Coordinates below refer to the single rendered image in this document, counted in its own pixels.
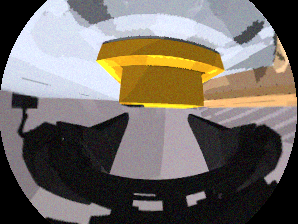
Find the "tan wooden floor panel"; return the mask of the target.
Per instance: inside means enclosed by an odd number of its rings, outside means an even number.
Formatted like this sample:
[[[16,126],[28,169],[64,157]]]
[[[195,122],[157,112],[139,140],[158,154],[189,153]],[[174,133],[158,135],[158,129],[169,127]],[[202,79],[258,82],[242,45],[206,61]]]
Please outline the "tan wooden floor panel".
[[[273,65],[230,73],[202,83],[204,107],[263,107],[263,105],[297,105],[297,92],[290,64],[285,71]]]

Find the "awl with wooden handle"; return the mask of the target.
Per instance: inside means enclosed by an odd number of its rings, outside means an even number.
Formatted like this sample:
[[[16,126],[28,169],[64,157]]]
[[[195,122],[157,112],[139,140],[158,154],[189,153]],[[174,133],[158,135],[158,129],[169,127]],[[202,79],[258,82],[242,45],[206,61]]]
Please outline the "awl with wooden handle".
[[[285,52],[285,49],[283,49],[283,45],[281,43],[281,40],[277,39],[277,43],[275,43],[278,45],[278,47],[275,47],[277,49],[275,49],[275,52],[274,52],[274,64],[273,64],[273,68],[274,68],[274,71],[277,71],[277,72],[281,72],[281,71],[285,71],[285,68],[286,68],[286,64],[287,64],[287,55],[286,55],[286,52]]]

